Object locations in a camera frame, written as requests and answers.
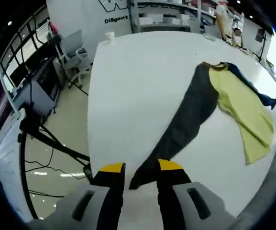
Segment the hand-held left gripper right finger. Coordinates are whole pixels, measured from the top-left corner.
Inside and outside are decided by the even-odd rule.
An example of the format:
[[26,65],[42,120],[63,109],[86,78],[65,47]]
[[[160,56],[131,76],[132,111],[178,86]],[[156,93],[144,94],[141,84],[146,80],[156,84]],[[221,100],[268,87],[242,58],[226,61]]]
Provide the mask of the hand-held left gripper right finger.
[[192,182],[182,166],[158,159],[158,204],[165,230],[225,230],[223,200],[199,182]]

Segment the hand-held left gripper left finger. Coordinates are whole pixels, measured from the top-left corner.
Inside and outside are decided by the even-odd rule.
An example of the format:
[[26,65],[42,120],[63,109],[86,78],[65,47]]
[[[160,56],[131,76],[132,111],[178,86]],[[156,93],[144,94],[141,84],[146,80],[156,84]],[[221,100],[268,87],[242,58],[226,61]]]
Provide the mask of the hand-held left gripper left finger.
[[90,184],[83,184],[60,200],[57,230],[116,230],[123,206],[125,163],[106,165]]

